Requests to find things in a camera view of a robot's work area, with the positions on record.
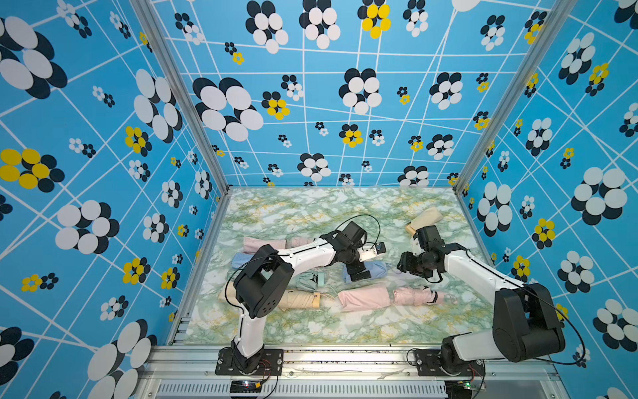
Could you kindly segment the beige sleeved umbrella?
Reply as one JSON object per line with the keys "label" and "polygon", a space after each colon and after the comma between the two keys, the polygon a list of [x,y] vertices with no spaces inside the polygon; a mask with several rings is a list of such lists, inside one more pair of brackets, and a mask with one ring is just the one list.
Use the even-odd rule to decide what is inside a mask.
{"label": "beige sleeved umbrella", "polygon": [[410,235],[414,235],[418,229],[436,225],[438,222],[442,221],[442,219],[443,215],[440,211],[436,207],[430,207],[415,216],[415,218],[405,226],[405,230]]}

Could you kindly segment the blue sleeved umbrella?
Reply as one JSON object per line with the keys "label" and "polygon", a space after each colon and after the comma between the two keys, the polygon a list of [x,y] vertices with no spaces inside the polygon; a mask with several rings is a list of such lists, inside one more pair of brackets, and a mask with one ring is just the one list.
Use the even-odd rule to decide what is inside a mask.
{"label": "blue sleeved umbrella", "polygon": [[381,261],[368,261],[364,263],[365,269],[361,272],[350,274],[346,265],[343,266],[343,280],[345,284],[351,284],[369,279],[381,279],[387,276],[388,265]]}
{"label": "blue sleeved umbrella", "polygon": [[231,260],[232,269],[242,269],[252,259],[252,254],[237,253]]}

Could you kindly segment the mint green umbrella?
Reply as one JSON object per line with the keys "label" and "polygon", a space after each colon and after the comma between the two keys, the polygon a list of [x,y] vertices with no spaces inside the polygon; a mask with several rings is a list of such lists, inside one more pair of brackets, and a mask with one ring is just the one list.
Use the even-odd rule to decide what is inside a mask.
{"label": "mint green umbrella", "polygon": [[295,289],[307,291],[307,292],[318,292],[319,289],[325,287],[326,284],[326,275],[324,272],[317,271],[308,271],[298,276],[294,277],[292,280],[292,286]]}

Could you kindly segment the pink sleeved umbrella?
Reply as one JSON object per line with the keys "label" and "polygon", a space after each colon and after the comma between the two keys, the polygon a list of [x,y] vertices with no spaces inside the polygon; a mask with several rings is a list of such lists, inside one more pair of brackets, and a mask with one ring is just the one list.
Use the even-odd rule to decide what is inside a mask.
{"label": "pink sleeved umbrella", "polygon": [[243,252],[244,254],[255,254],[262,247],[269,245],[273,249],[286,249],[287,241],[285,239],[263,240],[252,237],[244,237]]}
{"label": "pink sleeved umbrella", "polygon": [[384,284],[349,289],[338,294],[344,312],[358,312],[390,307],[390,295]]}

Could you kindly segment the beige umbrella sleeve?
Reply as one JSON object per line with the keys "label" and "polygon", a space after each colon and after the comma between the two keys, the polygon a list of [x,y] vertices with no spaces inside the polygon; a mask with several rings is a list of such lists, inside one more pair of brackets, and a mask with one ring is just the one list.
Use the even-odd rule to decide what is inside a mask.
{"label": "beige umbrella sleeve", "polygon": [[222,304],[231,304],[233,306],[239,306],[239,302],[236,299],[236,290],[232,283],[224,285],[219,292],[219,301]]}

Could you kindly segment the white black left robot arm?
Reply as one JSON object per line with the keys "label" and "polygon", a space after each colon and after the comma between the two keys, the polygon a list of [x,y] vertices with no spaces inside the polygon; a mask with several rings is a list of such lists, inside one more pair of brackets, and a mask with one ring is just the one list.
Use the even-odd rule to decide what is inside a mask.
{"label": "white black left robot arm", "polygon": [[232,367],[251,373],[263,362],[267,316],[279,305],[294,277],[341,263],[351,281],[364,279],[365,262],[386,251],[384,243],[370,244],[366,239],[367,232],[349,221],[344,229],[323,234],[309,244],[292,249],[274,249],[270,244],[259,248],[233,282],[241,314],[239,332],[230,346]]}

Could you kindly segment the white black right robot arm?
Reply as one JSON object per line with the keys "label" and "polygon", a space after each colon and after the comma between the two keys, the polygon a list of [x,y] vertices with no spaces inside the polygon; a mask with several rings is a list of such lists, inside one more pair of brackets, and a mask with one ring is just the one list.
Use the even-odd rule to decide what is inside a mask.
{"label": "white black right robot arm", "polygon": [[439,359],[445,372],[457,374],[478,360],[523,362],[565,349],[558,310],[543,285],[510,278],[475,259],[465,246],[445,243],[433,225],[417,229],[413,246],[401,255],[397,269],[424,279],[449,274],[493,306],[490,329],[443,340]]}

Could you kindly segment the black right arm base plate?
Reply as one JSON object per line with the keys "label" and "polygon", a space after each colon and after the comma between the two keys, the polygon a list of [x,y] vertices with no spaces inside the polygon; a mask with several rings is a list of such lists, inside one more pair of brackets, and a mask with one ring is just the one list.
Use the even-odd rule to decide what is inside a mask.
{"label": "black right arm base plate", "polygon": [[455,360],[436,349],[412,348],[406,360],[416,368],[420,377],[482,377],[486,369],[482,360]]}

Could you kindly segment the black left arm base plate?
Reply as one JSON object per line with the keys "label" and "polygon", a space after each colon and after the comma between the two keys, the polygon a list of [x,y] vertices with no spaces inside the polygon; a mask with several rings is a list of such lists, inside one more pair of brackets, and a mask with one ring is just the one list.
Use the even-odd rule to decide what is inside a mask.
{"label": "black left arm base plate", "polygon": [[234,347],[219,351],[215,374],[218,376],[263,375],[281,376],[284,350],[262,348],[252,357],[244,357]]}

